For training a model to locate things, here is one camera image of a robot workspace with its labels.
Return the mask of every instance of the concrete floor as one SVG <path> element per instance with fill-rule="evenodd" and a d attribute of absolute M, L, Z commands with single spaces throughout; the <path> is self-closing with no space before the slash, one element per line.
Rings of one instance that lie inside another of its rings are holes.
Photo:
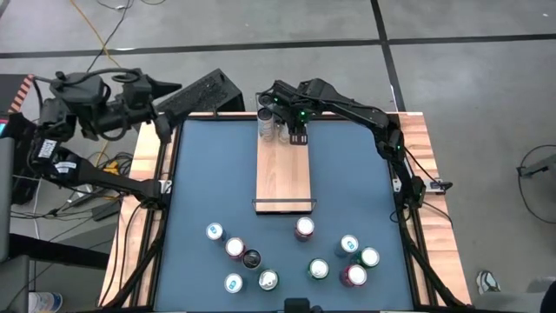
<path fill-rule="evenodd" d="M 77 3 L 104 38 L 121 15 L 94 1 Z M 379 3 L 389 38 L 556 32 L 556 3 L 552 0 Z M 53 16 L 63 18 L 55 20 Z M 378 38 L 368 0 L 168 0 L 159 6 L 136 1 L 109 47 L 345 38 Z M 68 1 L 11 0 L 0 18 L 0 53 L 98 48 L 94 34 Z M 447 196 L 448 207 L 472 298 L 477 296 L 477 270 L 492 270 L 502 289 L 508 291 L 525 290 L 535 276 L 554 276 L 556 227 L 526 212 L 517 189 L 515 167 L 532 147 L 554 143 L 556 41 L 416 44 L 392 46 L 391 50 L 407 110 L 425 112 L 442 178 L 454 182 Z M 339 92 L 364 103 L 395 110 L 380 46 L 115 58 L 124 67 L 140 67 L 156 79 L 184 84 L 220 67 L 243 91 L 248 110 L 255 108 L 253 94 L 266 89 L 274 79 L 297 83 L 311 77 L 324 78 Z M 85 70 L 91 60 L 0 59 L 0 72 L 52 77 L 56 70 Z M 105 57 L 96 64 L 96 69 L 104 67 L 113 67 Z M 36 117 L 34 92 L 23 111 L 30 118 Z M 133 152 L 135 141 L 136 134 L 130 132 L 120 143 L 109 146 L 109 154 Z M 100 144 L 78 137 L 69 146 L 83 156 L 101 149 Z M 531 161 L 548 152 L 532 155 Z M 533 209 L 556 220 L 553 186 L 552 178 L 544 174 L 524 182 Z M 65 195 L 54 186 L 44 186 L 38 211 L 60 205 Z M 34 236 L 32 223 L 12 222 L 12 231 Z M 68 236 L 114 222 L 86 223 Z M 43 238 L 48 239 L 73 223 L 41 221 L 39 225 Z"/>

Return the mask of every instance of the blue tabletop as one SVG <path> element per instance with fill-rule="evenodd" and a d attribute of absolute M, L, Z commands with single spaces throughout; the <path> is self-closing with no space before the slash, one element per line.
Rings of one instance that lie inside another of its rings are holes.
<path fill-rule="evenodd" d="M 350 122 L 314 121 L 308 126 L 313 238 L 294 237 L 299 216 L 257 216 L 256 121 L 187 121 L 176 162 L 172 204 L 156 292 L 157 311 L 280 310 L 288 297 L 306 297 L 324 310 L 412 309 L 407 268 L 394 210 L 387 164 L 376 153 L 369 130 Z M 280 284 L 265 292 L 256 274 L 228 258 L 209 241 L 205 228 L 220 223 L 248 248 L 261 252 L 262 264 L 278 272 Z M 343 235 L 381 254 L 360 288 L 341 285 L 347 259 L 334 255 Z M 324 258 L 330 274 L 308 277 L 307 266 Z M 224 278 L 243 276 L 245 289 L 229 294 Z"/>

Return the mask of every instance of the shoe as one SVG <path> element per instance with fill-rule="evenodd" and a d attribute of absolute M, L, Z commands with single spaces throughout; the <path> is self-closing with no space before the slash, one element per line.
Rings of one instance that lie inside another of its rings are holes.
<path fill-rule="evenodd" d="M 477 274 L 477 287 L 479 287 L 479 294 L 485 292 L 500 292 L 500 286 L 493 273 L 488 270 L 482 270 Z"/>

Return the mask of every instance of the wooden board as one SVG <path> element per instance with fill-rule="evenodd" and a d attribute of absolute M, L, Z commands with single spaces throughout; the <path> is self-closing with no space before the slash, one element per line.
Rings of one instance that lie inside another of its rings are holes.
<path fill-rule="evenodd" d="M 258 138 L 255 212 L 310 213 L 313 204 L 308 146 L 282 143 L 277 133 L 270 141 Z"/>
<path fill-rule="evenodd" d="M 222 117 L 253 117 L 255 118 L 256 112 L 222 112 Z M 428 136 L 427 126 L 425 125 L 425 117 L 422 113 L 399 113 L 401 129 L 404 132 L 406 146 L 415 155 L 418 162 L 432 175 L 438 176 L 436 162 L 434 161 L 433 149 L 431 147 L 430 139 Z M 197 117 L 211 117 L 212 113 L 193 113 L 192 116 Z M 151 125 L 144 124 L 139 132 L 137 138 L 136 152 L 134 160 L 131 165 L 130 176 L 143 180 L 152 178 L 155 174 L 156 159 L 159 147 L 159 140 L 156 136 L 155 128 Z M 169 168 L 169 157 L 171 151 L 167 151 L 164 163 L 164 172 Z M 425 176 L 425 173 L 420 170 L 413 161 L 410 161 L 415 173 L 419 176 Z M 438 207 L 447 213 L 446 200 L 444 196 L 430 196 L 425 197 L 425 201 Z M 119 220 L 119 231 L 115 235 L 119 237 L 119 243 L 123 243 L 124 230 L 129 223 L 129 217 L 136 207 L 137 201 L 133 197 L 127 197 L 122 205 L 122 214 Z M 112 287 L 109 290 L 106 300 L 103 303 L 109 302 L 116 292 L 118 291 L 119 276 L 122 272 L 122 260 L 125 258 L 125 265 L 123 267 L 124 276 L 123 282 L 125 283 L 127 277 L 133 272 L 137 266 L 137 258 L 141 246 L 142 233 L 145 227 L 146 211 L 139 210 L 131 221 L 128 236 L 128 247 L 125 256 L 123 255 L 123 246 L 119 244 L 118 253 L 116 257 L 116 246 L 112 245 L 110 252 L 110 260 L 106 274 L 104 277 L 104 284 L 102 289 L 102 296 L 109 286 L 110 277 L 116 266 L 116 275 Z M 159 216 L 155 217 L 153 222 L 153 231 L 151 234 L 156 233 L 158 227 Z M 455 238 L 453 236 L 452 227 L 450 222 L 445 217 L 439 216 L 437 213 L 428 210 L 426 206 L 420 210 L 420 221 L 423 225 L 423 235 L 425 237 L 429 262 L 434 270 L 438 273 L 444 284 L 464 303 L 470 303 L 469 293 L 465 277 L 463 276 L 463 269 L 461 268 L 460 255 L 457 250 Z M 417 276 L 418 289 L 420 292 L 420 300 L 422 304 L 427 304 L 427 293 L 425 279 L 419 265 L 414 262 L 415 275 Z M 150 272 L 152 264 L 147 268 L 143 275 L 141 292 L 139 296 L 139 305 L 147 303 L 147 293 L 151 284 Z"/>

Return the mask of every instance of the red can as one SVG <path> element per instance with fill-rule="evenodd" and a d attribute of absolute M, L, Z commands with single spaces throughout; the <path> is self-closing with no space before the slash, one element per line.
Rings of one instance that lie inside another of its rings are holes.
<path fill-rule="evenodd" d="M 232 260 L 240 261 L 246 249 L 245 243 L 238 237 L 229 238 L 226 242 L 226 253 Z"/>
<path fill-rule="evenodd" d="M 295 224 L 295 238 L 301 242 L 306 242 L 314 232 L 314 222 L 308 217 L 302 217 Z"/>
<path fill-rule="evenodd" d="M 346 287 L 361 287 L 367 281 L 367 272 L 359 264 L 348 265 L 340 272 L 340 282 Z"/>

